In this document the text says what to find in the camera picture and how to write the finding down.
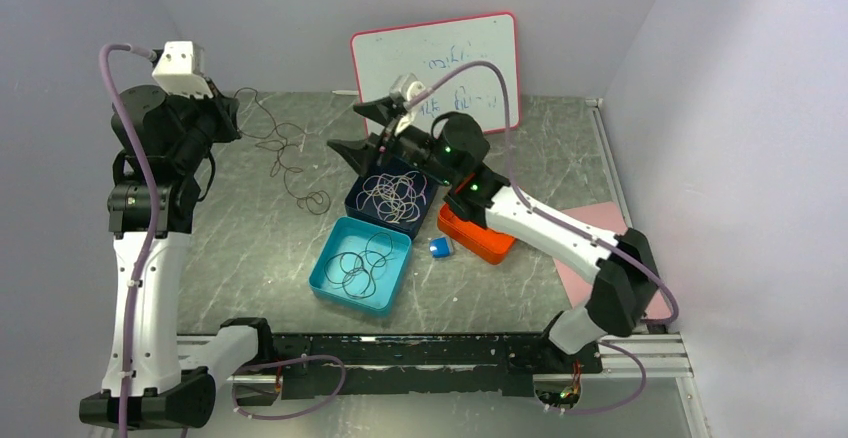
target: whiteboard red frame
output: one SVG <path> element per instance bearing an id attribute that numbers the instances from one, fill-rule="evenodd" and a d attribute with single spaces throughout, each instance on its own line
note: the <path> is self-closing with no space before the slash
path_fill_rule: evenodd
<path id="1" fill-rule="evenodd" d="M 513 33 L 513 41 L 515 42 L 515 87 L 518 90 L 518 96 L 515 98 L 518 104 L 518 121 L 515 122 L 510 130 L 514 130 L 518 128 L 518 125 L 521 124 L 522 112 L 521 112 L 521 70 L 518 66 L 518 20 L 515 19 L 515 15 L 510 11 L 497 11 L 493 13 L 484 13 L 482 15 L 473 15 L 473 16 L 464 16 L 461 18 L 450 18 L 447 20 L 436 20 L 436 21 L 428 21 L 425 23 L 415 23 L 412 25 L 400 25 L 400 26 L 390 26 L 388 28 L 378 28 L 376 30 L 367 30 L 360 31 L 354 33 L 353 36 L 350 37 L 350 56 L 353 58 L 353 72 L 356 75 L 356 91 L 359 93 L 359 101 L 362 102 L 362 87 L 359 85 L 359 68 L 356 66 L 356 54 L 353 52 L 353 40 L 360 35 L 370 35 L 373 33 L 381 33 L 384 31 L 394 31 L 394 30 L 403 30 L 406 28 L 418 28 L 420 26 L 429 26 L 429 25 L 441 25 L 443 23 L 454 23 L 457 21 L 468 21 L 468 20 L 476 20 L 478 18 L 489 18 L 492 16 L 509 16 L 512 18 L 512 33 Z M 362 118 L 362 126 L 365 128 L 365 134 L 368 134 L 368 126 L 366 125 L 366 118 Z M 500 133 L 504 131 L 504 128 L 498 128 L 496 130 L 486 131 L 486 134 L 489 133 Z"/>

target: white wall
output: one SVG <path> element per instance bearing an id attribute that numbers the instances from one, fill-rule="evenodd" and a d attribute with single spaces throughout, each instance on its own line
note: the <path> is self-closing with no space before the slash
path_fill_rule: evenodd
<path id="1" fill-rule="evenodd" d="M 164 0 L 222 89 L 354 89 L 353 33 L 511 10 L 522 89 L 600 96 L 654 0 Z"/>
<path id="2" fill-rule="evenodd" d="M 107 230 L 120 149 L 97 71 L 110 41 L 159 46 L 177 30 L 159 0 L 0 0 L 0 383 L 3 436 L 86 436 L 115 314 Z M 113 61 L 120 88 L 148 81 Z"/>
<path id="3" fill-rule="evenodd" d="M 657 0 L 604 115 L 717 438 L 848 434 L 848 0 Z"/>

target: tabletop surface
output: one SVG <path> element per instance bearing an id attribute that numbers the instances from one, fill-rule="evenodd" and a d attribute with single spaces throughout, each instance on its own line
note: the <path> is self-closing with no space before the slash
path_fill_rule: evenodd
<path id="1" fill-rule="evenodd" d="M 239 94 L 239 125 L 264 136 L 273 124 Z M 303 169 L 286 177 L 298 196 L 324 190 L 332 203 L 314 215 L 286 192 L 283 172 L 271 176 L 277 154 L 244 137 L 213 148 L 217 171 L 208 198 L 195 210 L 192 250 L 180 283 L 180 333 L 214 334 L 229 318 L 264 317 L 274 332 L 432 333 L 539 331 L 569 308 L 553 260 L 517 242 L 497 266 L 456 246 L 452 256 L 434 259 L 429 239 L 436 227 L 440 190 L 413 243 L 391 314 L 376 318 L 316 298 L 308 278 L 356 174 L 326 146 L 329 138 L 364 137 L 354 97 L 331 93 L 260 93 L 258 103 L 289 126 L 282 162 Z M 516 179 L 531 196 L 557 209 L 610 201 L 601 150 L 583 99 L 524 96 L 522 121 L 511 133 Z M 506 173 L 503 133 L 487 135 L 486 163 Z M 266 148 L 279 146 L 268 143 Z M 205 186 L 209 167 L 198 174 Z"/>

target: pink mat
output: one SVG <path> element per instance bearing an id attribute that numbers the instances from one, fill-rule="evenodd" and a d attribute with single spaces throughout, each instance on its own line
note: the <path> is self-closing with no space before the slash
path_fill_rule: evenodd
<path id="1" fill-rule="evenodd" d="M 597 205 L 581 206 L 580 208 L 572 208 L 563 210 L 566 215 L 580 220 L 586 224 L 604 228 L 616 233 L 624 233 L 627 231 L 627 225 L 624 224 L 624 218 L 615 203 L 598 203 Z M 568 295 L 568 300 L 571 306 L 578 305 L 589 298 L 592 292 L 592 286 L 583 281 L 577 276 L 571 268 L 565 266 L 557 260 L 554 260 L 557 267 L 557 273 L 562 279 L 562 284 L 565 286 L 565 293 Z M 671 315 L 671 310 L 665 304 L 661 294 L 658 292 L 654 295 L 654 299 L 648 305 L 648 318 L 662 319 Z"/>

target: orange bin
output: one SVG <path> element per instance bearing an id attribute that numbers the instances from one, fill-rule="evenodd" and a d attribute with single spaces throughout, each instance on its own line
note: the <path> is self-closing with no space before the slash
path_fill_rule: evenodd
<path id="1" fill-rule="evenodd" d="M 510 235 L 460 220 L 447 204 L 439 210 L 438 227 L 442 233 L 493 265 L 502 262 L 515 243 L 515 238 Z"/>

